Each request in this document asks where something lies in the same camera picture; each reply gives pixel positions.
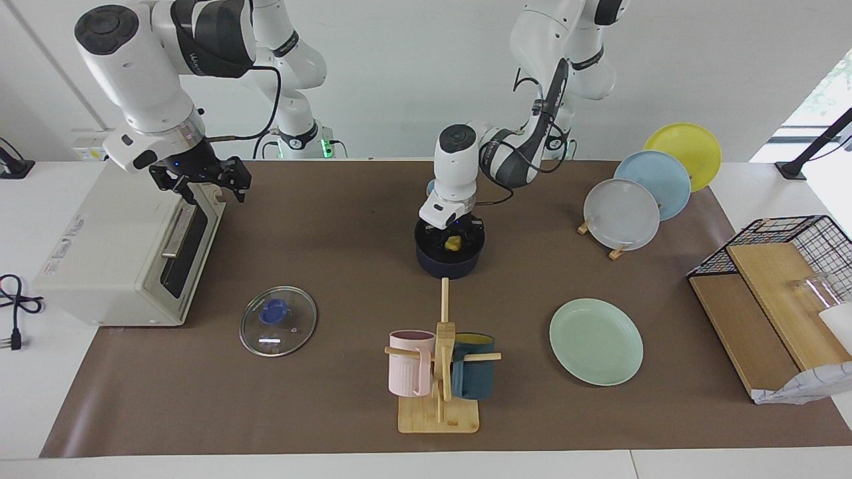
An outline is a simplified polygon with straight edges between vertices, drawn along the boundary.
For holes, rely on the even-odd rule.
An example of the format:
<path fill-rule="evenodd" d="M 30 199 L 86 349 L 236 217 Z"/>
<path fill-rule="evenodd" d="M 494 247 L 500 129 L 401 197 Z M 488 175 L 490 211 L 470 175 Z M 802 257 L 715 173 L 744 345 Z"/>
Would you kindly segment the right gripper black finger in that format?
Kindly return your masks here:
<path fill-rule="evenodd" d="M 252 173 L 237 156 L 223 161 L 223 184 L 232 192 L 238 203 L 246 201 L 246 194 L 252 185 Z"/>
<path fill-rule="evenodd" d="M 168 170 L 164 166 L 150 166 L 149 173 L 152 176 L 153 182 L 155 182 L 161 191 L 171 191 L 179 194 L 186 203 L 194 204 L 194 206 L 198 205 L 194 193 L 192 193 L 192 189 L 189 187 L 188 176 L 179 175 L 176 178 L 171 177 L 168 175 Z"/>

